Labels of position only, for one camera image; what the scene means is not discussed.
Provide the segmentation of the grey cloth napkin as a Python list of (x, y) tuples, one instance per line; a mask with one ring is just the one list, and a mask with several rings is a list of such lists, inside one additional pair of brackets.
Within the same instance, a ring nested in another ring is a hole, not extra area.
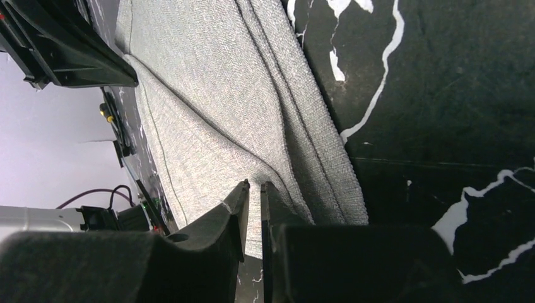
[(115, 41), (174, 218), (184, 227), (250, 184), (307, 223), (366, 225), (362, 190), (280, 1), (121, 1)]

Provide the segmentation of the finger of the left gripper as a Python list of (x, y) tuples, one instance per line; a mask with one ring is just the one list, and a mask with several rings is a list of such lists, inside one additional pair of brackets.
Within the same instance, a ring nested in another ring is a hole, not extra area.
[(1, 1), (1, 51), (37, 89), (138, 85), (72, 1)]

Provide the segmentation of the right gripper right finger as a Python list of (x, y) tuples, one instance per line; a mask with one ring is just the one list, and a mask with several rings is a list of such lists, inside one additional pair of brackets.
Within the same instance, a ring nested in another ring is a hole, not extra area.
[(418, 226), (309, 225), (261, 186), (265, 302), (463, 302), (436, 231)]

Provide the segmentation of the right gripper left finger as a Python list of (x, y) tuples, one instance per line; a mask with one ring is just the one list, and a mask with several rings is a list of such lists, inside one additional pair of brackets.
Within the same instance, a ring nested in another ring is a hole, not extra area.
[(180, 232), (18, 232), (1, 243), (2, 302), (233, 302), (248, 181)]

